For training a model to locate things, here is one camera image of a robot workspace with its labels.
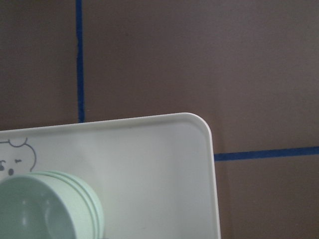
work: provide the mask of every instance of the blue stripe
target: blue stripe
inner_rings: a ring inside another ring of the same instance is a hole
[[[78,40],[77,87],[78,87],[78,120],[85,120],[84,111],[84,76],[83,76],[83,37],[82,37],[82,0],[76,0],[76,37]]]
[[[217,153],[214,155],[214,159],[215,161],[228,161],[240,159],[277,158],[314,154],[319,154],[319,147],[273,149],[238,153]]]

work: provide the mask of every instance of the cartoon drawing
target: cartoon drawing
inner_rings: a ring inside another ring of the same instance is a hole
[[[36,165],[36,153],[33,147],[23,140],[0,141],[0,175],[6,176],[31,172]]]

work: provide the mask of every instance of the mint green bowl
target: mint green bowl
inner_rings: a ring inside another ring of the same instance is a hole
[[[75,185],[66,177],[49,172],[1,181],[0,238],[101,238],[96,209],[86,193],[79,192],[79,185]]]
[[[101,202],[94,190],[82,179],[60,171],[38,171],[31,174],[46,175],[62,180],[71,185],[86,202],[90,209],[92,224],[94,226],[94,238],[100,239],[104,233],[104,214]]]

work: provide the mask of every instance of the bowl rim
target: bowl rim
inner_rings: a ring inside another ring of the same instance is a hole
[[[93,225],[93,238],[97,238],[98,236],[98,231],[99,231],[99,224],[98,224],[98,218],[97,215],[95,214],[95,207],[93,202],[90,200],[89,197],[87,197],[87,194],[83,193],[83,188],[79,187],[79,184],[75,184],[73,181],[69,180],[68,178],[64,177],[63,175],[53,173],[51,171],[35,171],[35,172],[30,172],[27,173],[29,175],[42,175],[42,176],[47,176],[47,177],[52,177],[57,180],[63,181],[64,183],[68,184],[71,186],[83,199],[85,202],[87,208],[89,209],[90,216],[91,216],[91,222]]]

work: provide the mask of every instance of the green plastic bowl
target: green plastic bowl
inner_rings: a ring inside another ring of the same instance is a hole
[[[2,239],[99,238],[98,217],[89,197],[74,182],[53,175],[29,173],[1,181]]]

